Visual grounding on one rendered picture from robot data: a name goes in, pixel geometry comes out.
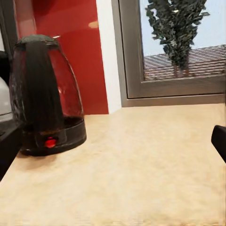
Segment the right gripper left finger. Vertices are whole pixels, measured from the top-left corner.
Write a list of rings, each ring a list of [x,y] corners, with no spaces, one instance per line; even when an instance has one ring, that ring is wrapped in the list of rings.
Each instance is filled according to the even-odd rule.
[[[0,182],[23,147],[24,133],[20,125],[0,130]]]

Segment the electric kettle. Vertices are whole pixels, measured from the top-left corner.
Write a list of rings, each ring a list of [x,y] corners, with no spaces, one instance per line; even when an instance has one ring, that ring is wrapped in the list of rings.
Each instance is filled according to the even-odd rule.
[[[82,145],[86,127],[72,67],[55,38],[28,35],[13,46],[9,99],[25,156],[47,156]],[[47,146],[53,145],[53,146]]]

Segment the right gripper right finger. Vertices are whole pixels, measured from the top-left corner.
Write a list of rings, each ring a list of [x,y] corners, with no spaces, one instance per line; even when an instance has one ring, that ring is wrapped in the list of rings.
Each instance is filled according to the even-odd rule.
[[[226,127],[215,125],[211,142],[226,163]]]

